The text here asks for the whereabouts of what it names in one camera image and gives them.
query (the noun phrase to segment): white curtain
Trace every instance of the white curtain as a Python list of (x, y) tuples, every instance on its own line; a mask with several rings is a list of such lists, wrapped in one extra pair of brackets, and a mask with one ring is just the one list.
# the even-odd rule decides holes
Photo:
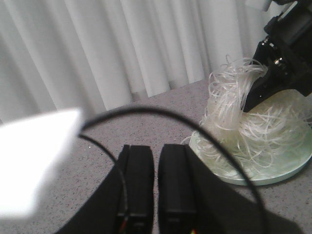
[(86, 117), (252, 56), (264, 13), (244, 0), (0, 0), (0, 120), (82, 107)]

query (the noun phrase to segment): black device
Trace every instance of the black device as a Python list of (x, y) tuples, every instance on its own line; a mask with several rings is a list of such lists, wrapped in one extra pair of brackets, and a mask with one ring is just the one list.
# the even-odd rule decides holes
[(164, 145), (158, 167), (158, 220), (162, 234), (190, 234), (196, 207), (183, 145)]
[(244, 112), (282, 90), (296, 89), (304, 96), (312, 92), (312, 0), (298, 0), (290, 7), (264, 28), (268, 36), (258, 44), (253, 58), (268, 71), (251, 87)]
[[(118, 164), (129, 182), (129, 218), (123, 232), (123, 199), (115, 166), (57, 234), (150, 234), (152, 162), (146, 146), (125, 145), (119, 155)], [(188, 145), (165, 145), (162, 150), (158, 215), (161, 234), (187, 234), (192, 229), (197, 234), (259, 234), (262, 229), (256, 204), (215, 176)], [(303, 234), (292, 221), (271, 212), (268, 217), (270, 234)]]
[[(150, 147), (125, 145), (118, 165), (125, 174), (129, 213), (123, 233), (148, 234), (154, 215), (154, 162)], [(117, 234), (123, 222), (124, 199), (114, 166), (100, 186), (56, 234)]]

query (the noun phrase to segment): white plastic strand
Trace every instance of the white plastic strand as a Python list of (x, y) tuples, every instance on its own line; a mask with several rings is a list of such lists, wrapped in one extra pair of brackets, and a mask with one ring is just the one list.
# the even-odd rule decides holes
[[(287, 90), (244, 113), (251, 86), (267, 68), (251, 58), (233, 62), (228, 59), (221, 71), (209, 76), (209, 99), (199, 124), (227, 147), (247, 172), (267, 175), (273, 165), (283, 162), (286, 152), (304, 142), (309, 132), (308, 119), (312, 117), (311, 105), (296, 90)], [(231, 166), (210, 142), (197, 134), (195, 144), (199, 157), (210, 168), (214, 165), (213, 172), (234, 176), (229, 175), (233, 173)]]

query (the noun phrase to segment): round plate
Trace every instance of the round plate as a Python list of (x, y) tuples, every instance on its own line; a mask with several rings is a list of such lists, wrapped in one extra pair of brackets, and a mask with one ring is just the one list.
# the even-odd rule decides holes
[[(203, 160), (200, 157), (200, 150), (197, 148), (197, 138), (199, 138), (199, 134), (197, 132), (193, 132), (190, 140), (190, 147), (216, 176), (224, 182), (230, 184), (246, 185), (244, 179), (234, 168), (230, 167), (230, 169), (225, 173), (223, 170), (218, 169), (214, 160)], [(309, 128), (309, 133), (307, 134), (303, 144), (299, 148), (296, 148), (296, 150), (290, 149), (286, 152), (278, 163), (269, 168), (264, 168), (263, 171), (256, 170), (253, 167), (246, 168), (244, 165), (243, 168), (255, 185), (267, 185), (280, 182), (298, 173), (306, 165), (312, 156), (311, 142), (312, 130)]]

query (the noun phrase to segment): black cable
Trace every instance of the black cable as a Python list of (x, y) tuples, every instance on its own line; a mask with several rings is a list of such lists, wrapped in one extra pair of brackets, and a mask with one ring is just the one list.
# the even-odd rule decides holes
[(101, 143), (99, 143), (98, 141), (84, 135), (84, 134), (79, 134), (79, 138), (84, 139), (96, 146), (98, 146), (101, 150), (103, 150), (108, 157), (113, 161), (114, 166), (117, 168), (118, 172), (119, 172), (119, 176), (120, 176), (120, 180), (121, 180), (121, 184), (122, 184), (122, 189), (123, 189), (123, 198), (124, 198), (124, 203), (125, 203), (125, 220), (128, 219), (128, 214), (129, 214), (129, 206), (128, 206), (128, 191), (127, 191), (127, 186), (126, 186), (126, 180), (125, 180), (125, 176), (124, 173), (121, 170), (121, 167), (117, 161), (117, 159), (113, 156), (113, 154), (105, 147), (103, 146)]
[(197, 130), (200, 134), (202, 134), (207, 140), (209, 140), (225, 157), (226, 159), (232, 164), (233, 167), (236, 168), (236, 170), (241, 174), (241, 176), (246, 181), (247, 186), (250, 188), (250, 190), (253, 193), (253, 196), (255, 197), (255, 200), (257, 202), (257, 206), (260, 213), (260, 221), (261, 226), (263, 228), (262, 233), (268, 234), (269, 233), (269, 220), (267, 216), (267, 212), (264, 207), (264, 202), (257, 191), (257, 188), (255, 185), (250, 181), (242, 167), (236, 162), (234, 157), (210, 134), (208, 133), (204, 128), (200, 127), (197, 123), (193, 122), (192, 120), (177, 114), (175, 112), (157, 108), (157, 107), (128, 107), (124, 109), (117, 109), (113, 111), (106, 112), (104, 114), (101, 114), (94, 119), (87, 121), (84, 126), (82, 127), (82, 131), (87, 130), (91, 127), (94, 127), (100, 123), (104, 123), (108, 120), (111, 120), (116, 117), (126, 116), (130, 114), (155, 114), (159, 116), (166, 116), (173, 118), (179, 122), (184, 123), (188, 127), (191, 127), (192, 129)]

